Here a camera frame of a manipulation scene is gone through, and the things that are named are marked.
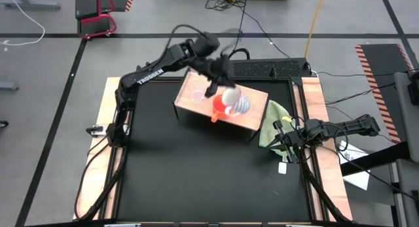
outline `green cloth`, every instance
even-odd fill
[[[282,120],[284,116],[288,116],[291,118],[292,116],[289,115],[287,109],[284,109],[280,104],[276,103],[275,101],[270,100],[268,102],[268,107],[266,108],[266,114],[264,121],[262,123],[261,134],[259,136],[259,146],[265,148],[268,146],[274,139],[275,135],[278,134],[278,131],[272,125],[275,121],[281,120],[282,123],[282,130],[284,133],[293,131],[294,128],[291,126],[286,120]],[[283,158],[287,157],[286,151],[280,151],[276,149],[272,149],[276,154],[282,156]]]

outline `hazard tape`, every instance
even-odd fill
[[[133,2],[134,0],[127,0],[126,1],[126,6],[125,6],[125,12],[129,12],[130,11],[130,9],[131,9],[131,7],[132,7],[132,2]]]
[[[371,68],[369,67],[368,60],[365,57],[364,50],[362,49],[362,46],[355,45],[355,50],[357,52],[358,58],[361,62],[362,69],[364,70],[365,76],[367,77],[368,84],[371,88],[377,88],[378,85],[375,81],[375,77],[373,72],[371,71]],[[383,100],[382,94],[380,89],[374,89],[373,90],[373,96],[375,98],[376,104],[378,106],[378,110],[380,111],[381,117],[384,121],[384,124],[386,125],[387,132],[390,135],[390,139],[394,143],[400,143],[401,140],[399,138],[399,134],[395,130],[395,126],[392,120],[392,117],[390,116],[390,112],[387,109],[386,102]]]

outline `concrete floor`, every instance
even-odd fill
[[[62,9],[29,10],[47,33],[75,33],[75,0],[51,0]],[[238,28],[241,11],[206,10],[206,0],[134,0],[128,13],[115,13],[118,33],[169,33],[180,23],[201,30],[222,32]],[[261,1],[249,0],[246,11],[256,18],[268,33],[308,33],[318,0]],[[419,0],[390,0],[405,33],[419,33]],[[40,33],[39,27],[18,10],[0,7],[0,36],[4,33]],[[245,16],[243,32],[261,33],[257,24]],[[324,0],[315,33],[397,34],[382,0]],[[20,43],[29,39],[16,39]],[[41,182],[26,224],[70,221],[73,202],[86,151],[91,138],[84,131],[95,123],[107,77],[134,71],[136,65],[156,59],[167,39],[96,39],[88,42],[82,56],[64,114],[52,144]],[[235,39],[221,39],[227,45]],[[273,39],[291,57],[304,55],[306,39]],[[312,69],[335,74],[363,73],[354,50],[355,44],[397,43],[399,39],[313,39],[308,57]],[[419,40],[409,39],[415,52]],[[32,45],[0,49],[0,79],[15,80],[17,92],[0,92],[0,120],[10,126],[0,132],[0,226],[14,226],[27,188],[32,179],[80,39],[45,38]],[[242,39],[253,59],[282,58],[265,38]],[[333,78],[321,75],[324,96],[333,101],[369,89],[365,78]],[[336,104],[350,116],[369,113],[384,127],[371,94]],[[328,109],[331,121],[346,120],[334,109]],[[390,143],[384,138],[350,137],[359,148],[380,150]],[[365,224],[392,225],[390,208],[385,205],[350,199],[355,220]]]

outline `white tag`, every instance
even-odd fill
[[[287,173],[287,164],[285,162],[280,162],[278,166],[278,173],[284,175]]]

